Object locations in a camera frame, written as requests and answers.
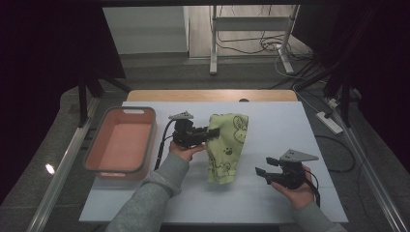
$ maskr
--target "human arm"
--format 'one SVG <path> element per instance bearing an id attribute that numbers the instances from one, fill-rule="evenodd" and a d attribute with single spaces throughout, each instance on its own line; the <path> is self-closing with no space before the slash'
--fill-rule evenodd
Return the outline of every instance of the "human arm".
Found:
<path id="1" fill-rule="evenodd" d="M 184 149 L 171 141 L 169 154 L 156 171 L 133 194 L 106 231 L 159 231 L 168 200 L 181 192 L 189 161 L 204 145 Z"/>
<path id="2" fill-rule="evenodd" d="M 310 169 L 304 166 L 306 177 L 311 181 Z M 308 184 L 304 183 L 297 189 L 288 189 L 278 183 L 271 186 L 285 195 L 294 212 L 292 217 L 295 222 L 306 232 L 346 232 L 339 224 L 331 222 L 314 202 L 314 194 Z"/>

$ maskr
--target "wall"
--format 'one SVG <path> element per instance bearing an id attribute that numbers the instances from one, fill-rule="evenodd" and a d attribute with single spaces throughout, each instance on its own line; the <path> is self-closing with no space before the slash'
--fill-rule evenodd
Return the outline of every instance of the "wall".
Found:
<path id="1" fill-rule="evenodd" d="M 104 8 L 119 54 L 188 52 L 187 7 Z"/>

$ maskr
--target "power strip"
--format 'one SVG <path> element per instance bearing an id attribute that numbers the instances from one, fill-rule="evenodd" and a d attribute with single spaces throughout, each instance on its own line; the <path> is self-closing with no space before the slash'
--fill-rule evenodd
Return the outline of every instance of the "power strip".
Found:
<path id="1" fill-rule="evenodd" d="M 322 121 L 334 134 L 340 134 L 343 132 L 343 129 L 338 126 L 331 118 L 325 118 L 325 112 L 320 112 L 316 114 L 316 117 Z"/>

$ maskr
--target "human hand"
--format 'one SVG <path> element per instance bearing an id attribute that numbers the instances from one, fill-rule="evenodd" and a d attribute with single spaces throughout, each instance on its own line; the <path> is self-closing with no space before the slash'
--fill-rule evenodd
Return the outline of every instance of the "human hand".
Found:
<path id="1" fill-rule="evenodd" d="M 306 171 L 305 173 L 307 179 L 311 181 L 311 175 L 309 173 L 310 168 L 304 165 L 303 168 Z M 306 183 L 303 183 L 297 189 L 289 189 L 275 182 L 272 182 L 271 186 L 283 195 L 285 195 L 289 199 L 290 203 L 293 206 L 293 209 L 295 210 L 300 210 L 308 203 L 314 201 L 313 191 L 311 190 L 310 186 L 308 186 L 308 184 Z"/>
<path id="2" fill-rule="evenodd" d="M 192 148 L 181 147 L 174 141 L 171 141 L 171 143 L 169 144 L 169 152 L 181 157 L 186 161 L 191 161 L 193 154 L 201 152 L 203 150 L 205 150 L 204 144 L 200 144 Z"/>

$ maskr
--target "gray carpet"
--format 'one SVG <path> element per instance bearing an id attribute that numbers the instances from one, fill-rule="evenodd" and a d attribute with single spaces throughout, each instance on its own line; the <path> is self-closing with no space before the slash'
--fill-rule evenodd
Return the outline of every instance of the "gray carpet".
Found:
<path id="1" fill-rule="evenodd" d="M 209 65 L 201 60 L 182 60 L 181 62 L 152 62 L 144 66 L 133 65 L 126 60 L 126 80 L 120 80 L 133 89 L 261 89 L 274 86 L 285 77 L 277 73 L 275 59 L 221 60 L 217 75 L 209 75 Z M 295 70 L 307 62 L 293 62 Z M 289 80 L 278 89 L 288 89 L 294 80 Z M 106 91 L 98 106 L 96 119 L 91 128 L 95 129 L 103 113 L 114 105 L 121 105 L 127 95 L 117 87 L 104 81 Z M 301 96 L 315 109 L 329 111 L 320 100 L 322 83 L 316 83 L 301 92 Z M 305 104 L 304 107 L 313 132 L 345 143 L 343 136 L 333 135 L 314 116 L 316 111 Z M 405 221 L 410 221 L 410 176 L 400 164 L 395 154 L 374 132 L 357 108 L 350 104 L 352 129 L 357 131 L 367 151 L 366 160 L 373 164 L 379 178 L 396 203 Z M 61 108 L 54 125 L 49 130 L 42 146 L 26 168 L 18 183 L 0 207 L 0 231 L 25 231 L 35 214 L 38 205 L 51 181 L 52 176 L 44 169 L 45 163 L 58 166 L 73 137 L 79 121 L 76 89 L 65 93 L 61 98 Z M 90 137 L 85 139 L 55 204 L 44 231 L 103 231 L 105 225 L 78 222 L 81 209 L 87 199 L 94 181 L 94 174 L 83 166 Z M 349 151 L 334 140 L 317 137 L 317 142 L 329 169 L 347 168 L 352 163 Z M 385 218 L 366 179 L 361 175 L 361 166 L 348 173 L 331 172 L 340 201 L 348 216 L 349 223 L 343 224 L 348 231 L 393 231 Z M 252 231 L 272 231 L 272 228 L 252 228 Z M 282 232 L 301 231 L 295 225 L 283 225 Z"/>

